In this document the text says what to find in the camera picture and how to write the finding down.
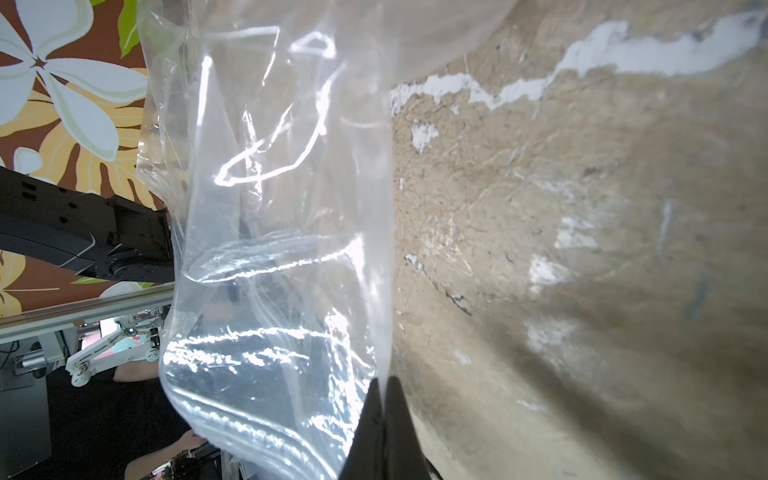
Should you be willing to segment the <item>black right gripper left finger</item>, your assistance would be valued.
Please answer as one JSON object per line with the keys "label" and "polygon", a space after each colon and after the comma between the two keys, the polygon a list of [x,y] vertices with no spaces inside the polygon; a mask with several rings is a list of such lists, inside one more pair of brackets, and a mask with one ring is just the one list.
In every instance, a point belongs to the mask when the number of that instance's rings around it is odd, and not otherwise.
{"label": "black right gripper left finger", "polygon": [[339,480],[378,480],[384,470],[384,414],[378,383],[371,383]]}

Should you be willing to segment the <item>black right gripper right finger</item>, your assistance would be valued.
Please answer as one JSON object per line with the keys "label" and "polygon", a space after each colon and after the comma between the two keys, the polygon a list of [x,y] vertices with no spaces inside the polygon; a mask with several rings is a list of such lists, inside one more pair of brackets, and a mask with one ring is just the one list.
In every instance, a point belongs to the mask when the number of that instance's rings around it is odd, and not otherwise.
{"label": "black right gripper right finger", "polygon": [[400,380],[387,381],[384,403],[384,478],[438,480],[442,476],[422,451]]}

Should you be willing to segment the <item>clear plastic vacuum bag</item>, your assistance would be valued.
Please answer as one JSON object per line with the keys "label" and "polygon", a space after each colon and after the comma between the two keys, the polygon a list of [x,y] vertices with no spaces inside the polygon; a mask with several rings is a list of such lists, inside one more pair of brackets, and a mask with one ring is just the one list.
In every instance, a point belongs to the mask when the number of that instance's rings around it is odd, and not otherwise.
{"label": "clear plastic vacuum bag", "polygon": [[139,168],[171,215],[160,379],[261,479],[338,479],[392,357],[392,87],[508,1],[143,1]]}

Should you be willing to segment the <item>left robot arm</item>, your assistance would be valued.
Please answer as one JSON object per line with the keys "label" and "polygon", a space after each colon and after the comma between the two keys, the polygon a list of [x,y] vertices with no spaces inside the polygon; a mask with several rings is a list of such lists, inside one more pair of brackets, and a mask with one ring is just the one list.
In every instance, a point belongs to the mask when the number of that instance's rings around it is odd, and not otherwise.
{"label": "left robot arm", "polygon": [[81,277],[174,280],[165,210],[117,195],[77,192],[6,168],[1,170],[1,249]]}

